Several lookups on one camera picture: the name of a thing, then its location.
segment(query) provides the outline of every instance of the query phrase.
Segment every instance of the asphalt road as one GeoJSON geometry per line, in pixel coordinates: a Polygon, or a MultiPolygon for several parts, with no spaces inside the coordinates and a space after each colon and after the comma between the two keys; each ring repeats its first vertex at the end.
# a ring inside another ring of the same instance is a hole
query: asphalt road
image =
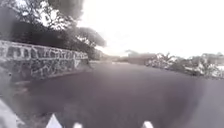
{"type": "Polygon", "coordinates": [[[205,95],[205,83],[176,72],[99,63],[92,71],[26,85],[14,95],[17,107],[12,108],[29,127],[37,128],[46,126],[52,113],[66,128],[75,122],[84,128],[140,128],[145,120],[155,128],[211,128],[212,122],[204,124],[210,118],[201,119],[211,115],[201,115],[212,107],[208,100],[215,102],[215,97],[204,99],[212,95],[205,95]]]}

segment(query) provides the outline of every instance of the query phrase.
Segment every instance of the tree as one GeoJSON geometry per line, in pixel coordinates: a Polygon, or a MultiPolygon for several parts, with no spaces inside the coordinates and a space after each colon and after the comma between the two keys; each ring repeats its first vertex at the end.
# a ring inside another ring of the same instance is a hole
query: tree
{"type": "Polygon", "coordinates": [[[172,58],[174,58],[174,56],[170,56],[170,53],[167,53],[166,55],[159,53],[157,54],[157,56],[161,56],[160,59],[169,62],[172,58]]]}
{"type": "Polygon", "coordinates": [[[48,0],[50,6],[59,10],[67,17],[79,20],[82,15],[82,7],[84,0],[48,0]]]}
{"type": "Polygon", "coordinates": [[[91,28],[77,28],[76,37],[78,40],[88,44],[90,47],[106,45],[106,41],[101,37],[101,35],[91,28]]]}

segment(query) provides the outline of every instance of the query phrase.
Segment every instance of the vegetation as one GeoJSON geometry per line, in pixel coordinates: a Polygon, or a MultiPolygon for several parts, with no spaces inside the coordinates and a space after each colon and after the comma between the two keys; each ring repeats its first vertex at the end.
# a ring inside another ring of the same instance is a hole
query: vegetation
{"type": "Polygon", "coordinates": [[[105,40],[79,28],[83,0],[0,0],[0,39],[95,53],[105,40]]]}
{"type": "Polygon", "coordinates": [[[169,53],[164,55],[161,53],[138,54],[136,52],[130,52],[128,57],[123,57],[119,61],[177,71],[192,76],[224,77],[224,72],[218,68],[224,63],[224,56],[220,53],[203,54],[201,56],[193,56],[184,59],[177,56],[171,56],[169,53]]]}

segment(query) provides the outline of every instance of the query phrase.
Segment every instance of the road marking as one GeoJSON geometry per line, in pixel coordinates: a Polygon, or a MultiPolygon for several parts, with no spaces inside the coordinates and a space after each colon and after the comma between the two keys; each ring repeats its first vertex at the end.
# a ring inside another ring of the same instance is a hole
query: road marking
{"type": "Polygon", "coordinates": [[[145,121],[142,128],[153,128],[153,125],[150,121],[145,121]]]}
{"type": "Polygon", "coordinates": [[[25,123],[0,99],[0,128],[19,128],[25,123]]]}
{"type": "Polygon", "coordinates": [[[46,128],[62,128],[61,124],[58,122],[56,116],[53,114],[47,124],[46,128]]]}

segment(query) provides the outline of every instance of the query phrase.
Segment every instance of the sky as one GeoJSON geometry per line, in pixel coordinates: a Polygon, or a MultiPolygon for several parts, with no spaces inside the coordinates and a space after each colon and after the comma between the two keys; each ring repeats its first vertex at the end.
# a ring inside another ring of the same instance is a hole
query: sky
{"type": "Polygon", "coordinates": [[[102,35],[106,54],[224,53],[223,0],[85,0],[83,8],[79,26],[102,35]]]}

